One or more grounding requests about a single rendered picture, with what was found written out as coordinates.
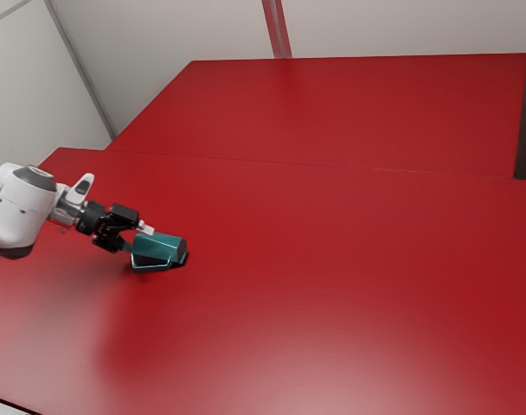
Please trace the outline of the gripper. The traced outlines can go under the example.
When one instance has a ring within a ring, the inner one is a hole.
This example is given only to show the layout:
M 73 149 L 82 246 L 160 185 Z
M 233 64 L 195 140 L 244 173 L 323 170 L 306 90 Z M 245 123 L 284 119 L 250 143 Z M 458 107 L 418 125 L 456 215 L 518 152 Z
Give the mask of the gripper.
M 117 233 L 108 233 L 106 229 Z M 139 212 L 113 203 L 109 211 L 96 202 L 88 201 L 80 211 L 75 229 L 86 236 L 93 236 L 92 243 L 110 253 L 131 252 L 132 243 L 126 241 L 119 233 L 135 230 L 152 236 L 155 228 L 140 219 Z

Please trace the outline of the teal faceted mug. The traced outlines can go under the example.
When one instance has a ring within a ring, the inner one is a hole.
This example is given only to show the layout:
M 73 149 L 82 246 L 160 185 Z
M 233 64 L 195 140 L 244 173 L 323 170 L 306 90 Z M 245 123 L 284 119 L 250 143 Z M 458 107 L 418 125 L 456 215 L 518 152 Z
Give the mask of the teal faceted mug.
M 132 242 L 131 266 L 136 273 L 168 271 L 183 266 L 187 241 L 166 233 L 138 233 Z

